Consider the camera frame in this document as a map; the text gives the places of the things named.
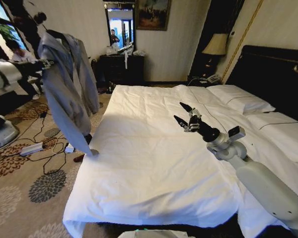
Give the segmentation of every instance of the picture frame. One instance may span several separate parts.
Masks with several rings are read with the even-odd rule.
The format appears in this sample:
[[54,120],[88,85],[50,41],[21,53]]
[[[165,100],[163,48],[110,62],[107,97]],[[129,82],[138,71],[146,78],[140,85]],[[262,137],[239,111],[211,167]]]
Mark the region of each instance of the picture frame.
[[137,0],[137,30],[166,31],[171,0]]

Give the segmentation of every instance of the beige wall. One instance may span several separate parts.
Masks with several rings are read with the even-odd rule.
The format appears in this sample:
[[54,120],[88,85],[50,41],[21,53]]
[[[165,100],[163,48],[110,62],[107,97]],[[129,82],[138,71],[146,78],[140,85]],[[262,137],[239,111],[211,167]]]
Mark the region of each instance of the beige wall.
[[[47,15],[47,29],[68,33],[84,42],[88,56],[96,58],[109,45],[107,21],[102,0],[32,0],[24,5],[33,16],[42,11]],[[45,29],[40,26],[42,34]]]
[[167,31],[137,30],[144,50],[146,81],[186,81],[201,36],[210,0],[173,0]]
[[[97,58],[109,45],[102,0],[24,1],[33,16],[46,13],[49,29],[81,39],[89,56]],[[184,81],[191,69],[210,0],[172,0],[167,31],[136,31],[137,48],[147,53],[145,80]]]
[[[227,55],[218,65],[222,75],[260,0],[246,0],[229,38]],[[229,77],[244,45],[298,49],[298,0],[263,0],[223,80]]]

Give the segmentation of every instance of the lamp base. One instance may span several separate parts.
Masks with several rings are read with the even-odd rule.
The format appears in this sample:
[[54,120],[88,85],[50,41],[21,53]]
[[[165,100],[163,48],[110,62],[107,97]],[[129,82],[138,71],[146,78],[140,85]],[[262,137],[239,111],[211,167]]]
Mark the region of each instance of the lamp base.
[[217,65],[220,61],[220,56],[212,56],[210,55],[209,60],[203,66],[202,77],[208,78],[211,75],[215,74],[217,70]]

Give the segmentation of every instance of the power strip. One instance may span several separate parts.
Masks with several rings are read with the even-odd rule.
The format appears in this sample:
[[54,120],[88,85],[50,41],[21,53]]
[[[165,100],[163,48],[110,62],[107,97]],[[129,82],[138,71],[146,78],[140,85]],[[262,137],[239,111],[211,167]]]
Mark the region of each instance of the power strip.
[[35,152],[38,152],[40,150],[43,150],[43,142],[40,142],[40,143],[36,143],[34,145],[23,147],[22,150],[21,150],[21,152],[20,152],[20,155],[21,156],[26,156],[26,155],[33,154]]

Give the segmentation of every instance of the white duvet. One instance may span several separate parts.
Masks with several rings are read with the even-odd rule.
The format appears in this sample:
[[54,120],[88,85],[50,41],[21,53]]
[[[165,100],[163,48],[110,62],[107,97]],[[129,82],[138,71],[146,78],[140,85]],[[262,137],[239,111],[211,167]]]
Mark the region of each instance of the white duvet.
[[206,88],[117,86],[90,143],[99,155],[85,156],[65,208],[73,237],[82,237],[87,222],[214,227],[236,212],[247,238],[278,224],[228,162],[218,161],[198,133],[183,132],[173,118],[188,119],[179,102],[222,132],[244,127],[248,155],[298,194],[293,162]]

